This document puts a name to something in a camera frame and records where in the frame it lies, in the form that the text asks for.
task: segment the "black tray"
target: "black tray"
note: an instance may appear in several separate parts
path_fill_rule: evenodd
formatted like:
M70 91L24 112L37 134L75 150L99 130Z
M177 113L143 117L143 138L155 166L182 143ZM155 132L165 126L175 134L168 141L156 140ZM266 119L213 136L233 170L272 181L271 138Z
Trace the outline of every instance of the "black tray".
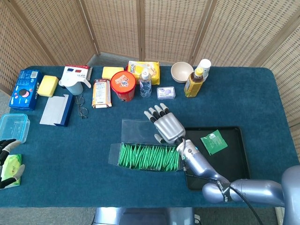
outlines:
M228 147L210 156L200 138L217 129ZM247 156L239 127L186 128L186 139L190 139L215 170L230 182L250 178ZM187 168L187 174L194 175L189 168ZM202 190L204 184L207 183L203 179L188 176L186 176L186 181L187 187L191 190Z

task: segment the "water bottle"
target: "water bottle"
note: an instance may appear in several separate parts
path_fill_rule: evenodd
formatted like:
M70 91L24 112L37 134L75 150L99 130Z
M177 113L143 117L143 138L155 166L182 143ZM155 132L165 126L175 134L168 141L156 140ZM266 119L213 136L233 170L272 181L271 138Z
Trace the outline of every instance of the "water bottle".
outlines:
M143 98L148 98L151 95L151 75L147 68L143 70L140 76L140 92Z

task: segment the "woven room divider panel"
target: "woven room divider panel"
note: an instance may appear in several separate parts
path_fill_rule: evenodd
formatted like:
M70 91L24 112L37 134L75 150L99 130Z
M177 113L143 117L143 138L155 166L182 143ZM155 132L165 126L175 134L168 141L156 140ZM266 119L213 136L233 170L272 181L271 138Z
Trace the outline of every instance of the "woven room divider panel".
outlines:
M292 131L291 134L298 154L298 159L300 161L300 129Z
M135 0L81 0L102 52L139 58Z
M208 0L144 0L146 61L188 62Z
M264 62L273 71L289 123L300 118L300 26Z
M11 95L20 69L51 65L30 36L0 1L0 88Z
M218 0L194 65L250 66L300 6L299 0Z
M96 53L75 0L11 3L24 14L58 64L86 64Z

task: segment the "white cup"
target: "white cup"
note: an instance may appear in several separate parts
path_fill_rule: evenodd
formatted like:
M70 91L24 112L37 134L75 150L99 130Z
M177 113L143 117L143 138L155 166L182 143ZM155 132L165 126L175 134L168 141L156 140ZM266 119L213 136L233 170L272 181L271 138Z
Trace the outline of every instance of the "white cup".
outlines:
M203 68L203 80L205 81L208 77L208 72L210 71L211 62L207 59L203 59L200 61L198 67Z

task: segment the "red canister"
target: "red canister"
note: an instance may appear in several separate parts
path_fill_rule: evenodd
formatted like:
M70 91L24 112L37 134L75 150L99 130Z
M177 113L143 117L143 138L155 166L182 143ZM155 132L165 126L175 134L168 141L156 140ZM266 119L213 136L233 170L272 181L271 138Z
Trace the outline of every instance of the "red canister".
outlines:
M117 72L111 78L111 87L122 101L130 101L135 95L135 77L128 71Z

